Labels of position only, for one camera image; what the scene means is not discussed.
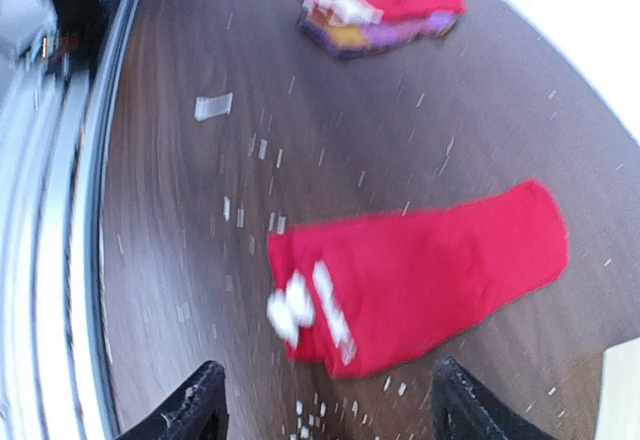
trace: black object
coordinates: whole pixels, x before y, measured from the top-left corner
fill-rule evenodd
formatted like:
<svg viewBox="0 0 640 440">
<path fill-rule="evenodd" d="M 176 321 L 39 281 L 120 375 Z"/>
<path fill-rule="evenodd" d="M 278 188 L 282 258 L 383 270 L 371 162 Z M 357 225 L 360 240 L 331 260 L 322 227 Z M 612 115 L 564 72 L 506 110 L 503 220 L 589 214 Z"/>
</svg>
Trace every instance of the black object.
<svg viewBox="0 0 640 440">
<path fill-rule="evenodd" d="M 224 368 L 205 362 L 151 415 L 117 440 L 225 440 Z"/>
<path fill-rule="evenodd" d="M 553 440 L 502 403 L 451 357 L 436 361 L 432 382 L 437 440 Z"/>
</svg>

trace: litter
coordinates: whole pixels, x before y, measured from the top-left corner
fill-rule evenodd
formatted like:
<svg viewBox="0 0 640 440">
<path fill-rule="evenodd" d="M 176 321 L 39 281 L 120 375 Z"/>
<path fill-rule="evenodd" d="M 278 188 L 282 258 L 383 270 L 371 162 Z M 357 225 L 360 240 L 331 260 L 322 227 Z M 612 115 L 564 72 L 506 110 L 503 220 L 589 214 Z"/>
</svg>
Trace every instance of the litter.
<svg viewBox="0 0 640 440">
<path fill-rule="evenodd" d="M 238 209 L 238 218 L 236 219 L 236 227 L 238 228 L 244 227 L 244 208 L 242 207 Z"/>
<path fill-rule="evenodd" d="M 224 219 L 228 222 L 231 218 L 231 200 L 229 197 L 224 197 L 224 208 L 223 208 Z"/>
<path fill-rule="evenodd" d="M 219 97 L 197 97 L 195 118 L 202 122 L 219 115 L 228 115 L 231 113 L 231 104 L 233 103 L 233 93 L 227 93 Z"/>
<path fill-rule="evenodd" d="M 267 141 L 263 138 L 260 140 L 260 150 L 258 151 L 258 158 L 264 160 L 267 158 Z"/>
<path fill-rule="evenodd" d="M 285 228 L 287 226 L 287 217 L 283 217 L 283 216 L 278 216 L 278 229 L 276 230 L 276 233 L 278 235 L 282 235 L 285 231 Z"/>
</svg>

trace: white wall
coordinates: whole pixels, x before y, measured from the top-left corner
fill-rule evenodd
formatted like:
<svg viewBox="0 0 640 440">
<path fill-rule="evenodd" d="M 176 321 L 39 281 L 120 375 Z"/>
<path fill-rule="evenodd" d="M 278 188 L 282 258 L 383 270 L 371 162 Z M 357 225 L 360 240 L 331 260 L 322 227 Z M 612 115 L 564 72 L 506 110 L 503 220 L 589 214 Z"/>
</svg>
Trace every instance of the white wall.
<svg viewBox="0 0 640 440">
<path fill-rule="evenodd" d="M 506 0 L 573 64 L 640 141 L 640 0 Z"/>
</svg>

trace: dark brown floor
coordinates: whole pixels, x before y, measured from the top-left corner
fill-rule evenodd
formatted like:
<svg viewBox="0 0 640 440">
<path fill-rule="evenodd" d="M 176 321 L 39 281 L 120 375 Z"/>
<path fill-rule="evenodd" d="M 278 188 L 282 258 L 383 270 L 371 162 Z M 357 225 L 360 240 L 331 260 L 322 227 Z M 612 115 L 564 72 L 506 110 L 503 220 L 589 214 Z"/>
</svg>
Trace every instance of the dark brown floor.
<svg viewBox="0 0 640 440">
<path fill-rule="evenodd" d="M 343 63 L 298 33 L 295 0 L 142 0 L 103 212 L 124 428 L 212 358 L 228 373 L 230 439 L 293 433 L 296 400 L 317 409 L 316 393 L 329 414 L 315 438 L 430 438 L 431 365 L 452 354 L 541 428 L 593 437 L 602 352 L 640 334 L 640 149 L 523 20 L 498 0 L 468 2 L 444 41 Z M 196 96 L 228 91 L 229 117 L 194 120 Z M 571 265 L 558 283 L 390 371 L 407 383 L 403 397 L 383 393 L 387 373 L 332 382 L 320 366 L 287 362 L 265 318 L 271 212 L 294 225 L 409 201 L 448 206 L 528 177 L 566 215 Z"/>
</svg>

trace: red cloth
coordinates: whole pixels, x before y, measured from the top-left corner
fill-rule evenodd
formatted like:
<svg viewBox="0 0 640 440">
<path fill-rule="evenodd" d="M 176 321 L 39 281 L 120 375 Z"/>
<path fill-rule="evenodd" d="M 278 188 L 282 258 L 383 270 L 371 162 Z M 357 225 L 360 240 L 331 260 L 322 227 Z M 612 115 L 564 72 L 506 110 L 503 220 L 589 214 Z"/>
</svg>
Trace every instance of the red cloth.
<svg viewBox="0 0 640 440">
<path fill-rule="evenodd" d="M 305 278 L 316 322 L 291 360 L 324 362 L 333 377 L 361 377 L 423 356 L 518 297 L 549 285 L 568 264 L 567 232 L 536 181 L 450 210 L 369 215 L 271 235 L 275 284 Z M 318 291 L 327 265 L 355 355 L 343 361 Z"/>
<path fill-rule="evenodd" d="M 435 12 L 462 15 L 466 11 L 464 0 L 366 0 L 371 6 L 384 11 L 383 23 L 428 17 Z"/>
</svg>

